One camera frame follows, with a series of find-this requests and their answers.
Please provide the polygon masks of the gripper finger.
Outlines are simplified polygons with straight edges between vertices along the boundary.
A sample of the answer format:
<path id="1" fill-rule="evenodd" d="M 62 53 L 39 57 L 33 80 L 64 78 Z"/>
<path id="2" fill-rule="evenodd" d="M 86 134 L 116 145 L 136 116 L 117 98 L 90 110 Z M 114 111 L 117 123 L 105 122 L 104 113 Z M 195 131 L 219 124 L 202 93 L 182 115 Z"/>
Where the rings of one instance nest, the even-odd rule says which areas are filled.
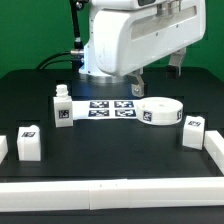
<path id="1" fill-rule="evenodd" d="M 181 67 L 186 55 L 186 48 L 182 48 L 170 55 L 169 64 L 166 67 L 168 78 L 178 78 L 181 75 Z"/>
<path id="2" fill-rule="evenodd" d="M 146 83 L 142 79 L 143 69 L 137 69 L 127 75 L 131 83 L 132 94 L 135 97 L 143 97 L 146 93 Z"/>

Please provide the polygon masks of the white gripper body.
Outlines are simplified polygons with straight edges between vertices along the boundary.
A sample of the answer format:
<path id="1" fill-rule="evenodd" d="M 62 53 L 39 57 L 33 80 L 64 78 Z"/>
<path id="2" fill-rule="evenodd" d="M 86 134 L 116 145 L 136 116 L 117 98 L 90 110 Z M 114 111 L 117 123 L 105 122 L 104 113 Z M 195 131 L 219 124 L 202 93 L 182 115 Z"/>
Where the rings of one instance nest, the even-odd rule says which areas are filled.
<path id="1" fill-rule="evenodd" d="M 205 0 L 103 4 L 93 23 L 97 67 L 124 76 L 202 39 Z"/>

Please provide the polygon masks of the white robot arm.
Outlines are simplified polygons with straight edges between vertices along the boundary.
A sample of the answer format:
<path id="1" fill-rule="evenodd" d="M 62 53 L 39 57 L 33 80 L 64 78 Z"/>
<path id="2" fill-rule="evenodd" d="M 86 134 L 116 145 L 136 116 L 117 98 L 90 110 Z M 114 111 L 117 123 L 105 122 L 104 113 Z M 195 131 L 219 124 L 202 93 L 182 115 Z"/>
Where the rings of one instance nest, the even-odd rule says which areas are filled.
<path id="1" fill-rule="evenodd" d="M 89 0 L 89 41 L 79 72 L 97 82 L 131 79 L 145 95 L 143 68 L 166 56 L 169 77 L 181 75 L 186 47 L 206 29 L 205 0 Z"/>

